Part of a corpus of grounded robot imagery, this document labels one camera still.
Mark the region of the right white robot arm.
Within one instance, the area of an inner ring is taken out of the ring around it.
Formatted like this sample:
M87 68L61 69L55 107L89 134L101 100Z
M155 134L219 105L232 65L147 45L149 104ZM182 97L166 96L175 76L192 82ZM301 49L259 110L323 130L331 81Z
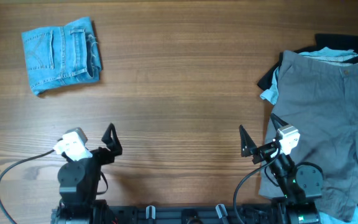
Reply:
M237 185L234 196L234 213L240 223L245 222L237 209L237 194L247 179L254 174L269 169L268 178L282 191L281 197L272 199L272 221L275 223L321 223L315 200L322 197L323 170L311 162L295 163L290 157L291 151L300 140L299 130L275 114L270 120L276 130L271 142L256 146L245 127L239 126L241 137L241 156L252 157L254 164L260 167L247 174Z

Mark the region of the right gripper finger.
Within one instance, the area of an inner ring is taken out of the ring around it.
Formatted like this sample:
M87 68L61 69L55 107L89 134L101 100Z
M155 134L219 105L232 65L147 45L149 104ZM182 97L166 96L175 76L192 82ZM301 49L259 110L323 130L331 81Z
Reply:
M248 157L254 155L257 149L255 142L252 140L243 125L239 126L239 134L241 137L241 156Z
M283 131L284 127L288 125L286 121L282 120L274 113L270 115L270 119L276 131Z

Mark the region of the grey cotton shorts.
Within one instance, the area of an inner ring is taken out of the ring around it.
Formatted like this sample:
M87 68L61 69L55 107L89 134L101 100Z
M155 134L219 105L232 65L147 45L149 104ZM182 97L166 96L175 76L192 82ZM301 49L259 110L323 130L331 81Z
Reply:
M299 130L294 162L324 174L319 211L349 222L358 204L358 63L340 66L285 51L273 113Z

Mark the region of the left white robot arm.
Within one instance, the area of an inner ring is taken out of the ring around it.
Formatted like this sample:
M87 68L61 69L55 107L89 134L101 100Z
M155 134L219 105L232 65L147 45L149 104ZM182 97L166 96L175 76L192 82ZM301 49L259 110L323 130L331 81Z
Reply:
M87 137L81 128L67 131L53 147L67 163L58 171L58 207L52 210L51 223L117 223L118 219L105 200L98 200L100 180L106 180L101 172L103 165L112 164L122 154L122 146L111 123L101 141L106 145L90 151Z

